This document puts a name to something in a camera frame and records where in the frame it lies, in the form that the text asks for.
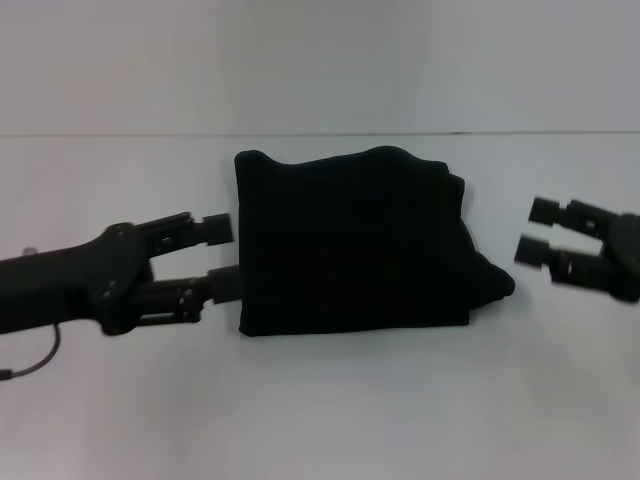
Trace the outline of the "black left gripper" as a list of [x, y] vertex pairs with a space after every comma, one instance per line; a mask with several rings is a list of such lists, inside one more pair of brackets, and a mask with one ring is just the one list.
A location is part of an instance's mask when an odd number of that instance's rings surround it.
[[132, 331], [135, 288], [152, 278], [142, 234], [132, 224], [108, 227], [75, 247], [1, 262], [1, 332], [94, 320], [107, 336]]

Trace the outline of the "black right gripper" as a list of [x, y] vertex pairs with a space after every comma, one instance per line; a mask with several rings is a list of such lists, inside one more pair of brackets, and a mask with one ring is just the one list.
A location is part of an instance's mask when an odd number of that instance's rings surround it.
[[548, 268], [556, 284], [596, 290], [627, 302], [639, 302], [639, 216], [615, 214], [571, 200], [536, 197], [529, 221], [563, 228], [602, 241], [601, 255], [552, 248], [548, 242], [522, 236], [514, 261], [537, 269]]

